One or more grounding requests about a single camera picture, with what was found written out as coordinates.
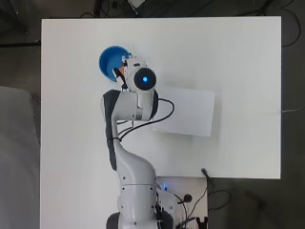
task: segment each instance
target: gray floor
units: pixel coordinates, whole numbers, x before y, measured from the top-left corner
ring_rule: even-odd
[[[287,1],[277,0],[270,8],[269,15],[282,16],[282,42],[289,43],[297,35],[293,17],[280,11]],[[0,33],[0,42],[24,42],[40,39],[42,18],[50,16],[77,17],[85,11],[92,11],[93,0],[14,0],[20,19],[30,26],[30,33],[16,30]],[[141,9],[147,17],[182,17],[190,15],[207,0],[147,0]],[[263,2],[255,0],[215,0],[195,16],[232,16],[252,10]],[[305,2],[295,0],[289,7],[301,25],[305,25],[303,9]],[[111,15],[121,10],[111,10]],[[291,109],[305,105],[305,37],[289,48],[282,50],[282,107]],[[0,49],[0,85],[22,88],[34,95],[34,105],[39,123],[40,96],[40,48]],[[216,179],[215,189],[227,189],[232,193],[232,202],[222,210],[211,211],[210,228],[294,228],[304,227],[305,218],[305,118],[304,112],[282,116],[282,179]],[[266,205],[259,205],[259,200]],[[210,203],[217,204],[223,197],[211,196]]]

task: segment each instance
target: white table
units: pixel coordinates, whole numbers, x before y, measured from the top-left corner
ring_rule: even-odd
[[[211,137],[148,127],[124,139],[159,176],[201,177],[205,167],[279,178],[279,18],[44,20],[42,41],[42,229],[103,228],[116,211],[99,103],[117,85],[98,68],[112,45],[147,60],[157,85],[215,92]]]

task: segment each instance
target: cable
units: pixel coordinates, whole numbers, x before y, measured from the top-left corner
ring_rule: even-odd
[[[180,229],[181,226],[186,226],[190,221],[193,221],[194,219],[196,218],[189,218],[189,219],[186,219],[184,220],[183,222],[180,222],[178,225],[176,225],[176,229]]]
[[[121,122],[116,122],[117,125],[121,125],[121,124],[124,124],[126,122],[129,122],[129,121],[121,121]]]
[[[289,3],[287,3],[285,6],[281,7],[282,9],[283,8],[287,8],[288,6],[290,6],[295,0],[291,0]]]
[[[285,6],[281,7],[280,9],[290,13],[295,18],[295,21],[296,21],[297,26],[298,26],[298,35],[297,35],[296,39],[293,42],[291,42],[290,44],[287,44],[287,45],[283,45],[282,48],[286,48],[286,47],[292,46],[296,41],[298,41],[299,37],[302,34],[301,24],[300,24],[300,22],[299,22],[299,20],[298,20],[298,18],[296,16],[296,14],[294,12],[292,12],[291,10],[285,9],[285,8],[289,7],[294,1],[295,0],[291,0],[289,3],[287,3]]]
[[[304,107],[299,107],[299,108],[296,108],[296,109],[291,109],[291,110],[284,110],[284,111],[282,111],[282,113],[293,113],[293,112],[298,112],[298,111],[303,110],[304,108],[305,108],[305,106],[304,106]]]
[[[151,124],[160,122],[160,121],[164,121],[165,119],[167,119],[167,118],[169,118],[170,116],[172,116],[172,114],[173,114],[173,112],[174,112],[174,104],[173,104],[170,100],[165,99],[165,98],[159,98],[158,100],[159,100],[159,101],[164,101],[164,102],[171,103],[172,106],[173,106],[172,111],[171,111],[168,115],[166,115],[165,117],[162,117],[162,118],[157,119],[157,120],[155,120],[155,121],[150,121],[150,122],[147,122],[147,123],[138,125],[138,126],[132,128],[132,129],[128,130],[125,134],[123,134],[123,135],[120,137],[120,141],[122,141],[123,138],[124,138],[127,134],[129,134],[130,132],[132,132],[132,131],[135,131],[135,130],[137,130],[137,129],[141,128],[141,127],[144,127],[144,126],[148,126],[148,125],[151,125]]]
[[[194,211],[194,209],[196,208],[198,202],[199,202],[201,199],[203,199],[204,196],[206,195],[207,190],[208,190],[208,185],[207,185],[207,187],[206,187],[206,189],[205,189],[203,195],[202,195],[202,196],[197,200],[197,202],[194,204],[193,209],[192,209],[192,211],[190,212],[190,214],[189,214],[189,216],[188,216],[188,219],[192,216],[193,211]]]
[[[227,206],[231,202],[231,194],[228,191],[226,191],[226,190],[217,190],[217,191],[210,192],[208,194],[208,196],[211,195],[211,194],[215,194],[215,193],[225,193],[225,194],[227,194],[228,195],[228,200],[225,203],[223,203],[222,205],[220,205],[219,207],[209,208],[208,211],[211,211],[211,210],[217,211],[219,209],[224,208],[225,206]]]
[[[180,200],[180,202],[182,203],[183,208],[184,208],[184,213],[185,213],[185,220],[183,220],[182,222],[185,222],[185,221],[187,220],[187,218],[188,218],[188,212],[187,212],[187,208],[185,207],[185,204],[184,204],[182,198],[181,198],[179,195],[175,194],[175,193],[172,193],[172,192],[170,192],[170,191],[167,191],[167,192],[170,193],[170,194],[173,194],[173,195],[174,195],[175,197],[177,197],[177,198]],[[182,224],[182,225],[180,226],[180,228],[186,228],[187,223],[188,223],[188,222]]]
[[[188,17],[193,16],[194,14],[197,14],[198,12],[200,12],[201,10],[203,10],[204,8],[208,7],[214,0],[211,0],[210,2],[208,2],[207,4],[203,5],[201,8],[199,8],[198,10],[192,12]]]
[[[119,132],[118,135],[122,135],[124,132],[126,132],[126,131],[128,131],[128,130],[130,130],[132,128],[133,128],[133,122],[132,122],[132,126],[131,127],[128,127],[126,129],[124,129],[123,131]]]
[[[85,16],[85,15],[89,15],[89,16],[91,16],[91,17],[94,17],[94,15],[93,15],[92,13],[90,13],[90,12],[84,12],[84,13],[81,14],[79,17],[83,17],[83,16]]]

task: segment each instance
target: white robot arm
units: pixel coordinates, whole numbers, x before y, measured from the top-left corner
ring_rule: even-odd
[[[124,77],[129,91],[110,90],[102,99],[110,161],[121,187],[119,213],[109,217],[107,229],[157,229],[154,168],[146,159],[126,151],[117,132],[118,120],[148,121],[155,115],[158,107],[154,90],[156,78],[145,62],[136,57],[123,59],[123,66],[124,75],[117,69],[113,71]]]

